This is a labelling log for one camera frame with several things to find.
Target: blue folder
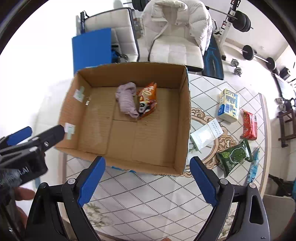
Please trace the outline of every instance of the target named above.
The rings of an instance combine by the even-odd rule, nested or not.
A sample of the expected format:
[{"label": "blue folder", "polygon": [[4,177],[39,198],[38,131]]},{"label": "blue folder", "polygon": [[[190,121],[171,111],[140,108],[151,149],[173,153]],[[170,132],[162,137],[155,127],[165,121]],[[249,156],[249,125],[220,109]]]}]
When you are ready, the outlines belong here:
[{"label": "blue folder", "polygon": [[111,63],[111,29],[103,28],[72,38],[74,73]]}]

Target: person's hand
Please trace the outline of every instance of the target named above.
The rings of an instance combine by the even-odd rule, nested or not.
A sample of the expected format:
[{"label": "person's hand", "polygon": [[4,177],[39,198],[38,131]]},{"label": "person's hand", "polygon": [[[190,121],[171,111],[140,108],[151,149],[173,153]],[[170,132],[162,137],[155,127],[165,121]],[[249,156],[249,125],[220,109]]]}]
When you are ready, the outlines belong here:
[{"label": "person's hand", "polygon": [[[15,189],[15,200],[16,201],[31,200],[34,198],[34,196],[35,196],[35,192],[30,189],[21,188],[21,187],[18,187]],[[25,214],[25,212],[20,207],[17,206],[17,209],[19,211],[21,222],[26,227],[28,216]]]}]

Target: pink cloth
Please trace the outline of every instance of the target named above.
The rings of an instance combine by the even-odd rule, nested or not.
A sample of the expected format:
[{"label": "pink cloth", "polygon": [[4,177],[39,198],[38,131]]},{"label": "pink cloth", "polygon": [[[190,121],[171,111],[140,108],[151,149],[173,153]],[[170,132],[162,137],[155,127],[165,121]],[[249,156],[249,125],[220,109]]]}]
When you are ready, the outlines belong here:
[{"label": "pink cloth", "polygon": [[120,111],[130,115],[132,118],[139,117],[139,113],[136,110],[133,97],[136,94],[136,85],[129,82],[125,85],[120,85],[117,88],[115,97],[118,100]]}]

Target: chair leg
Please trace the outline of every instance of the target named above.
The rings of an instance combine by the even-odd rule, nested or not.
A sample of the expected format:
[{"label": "chair leg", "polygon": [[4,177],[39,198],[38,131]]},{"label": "chair leg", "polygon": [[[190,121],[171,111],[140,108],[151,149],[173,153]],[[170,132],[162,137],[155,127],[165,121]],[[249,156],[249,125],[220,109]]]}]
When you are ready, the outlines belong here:
[{"label": "chair leg", "polygon": [[279,118],[279,124],[281,128],[281,138],[279,138],[279,141],[281,141],[281,146],[282,148],[289,146],[286,144],[286,136],[285,136],[285,127],[284,127],[284,120],[283,117],[278,117]]},{"label": "chair leg", "polygon": [[296,134],[296,120],[295,120],[295,112],[294,110],[292,110],[291,112],[291,116],[292,116],[292,124],[293,124],[293,134]]}]

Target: green snack bag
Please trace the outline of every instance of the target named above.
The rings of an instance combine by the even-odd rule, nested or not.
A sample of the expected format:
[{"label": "green snack bag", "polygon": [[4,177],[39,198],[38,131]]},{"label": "green snack bag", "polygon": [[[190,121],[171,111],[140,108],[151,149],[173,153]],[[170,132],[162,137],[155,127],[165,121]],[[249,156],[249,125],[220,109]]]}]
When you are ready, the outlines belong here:
[{"label": "green snack bag", "polygon": [[242,160],[248,162],[253,161],[253,156],[247,139],[244,139],[234,147],[217,152],[216,155],[223,167],[225,177],[227,177],[231,170]]}]

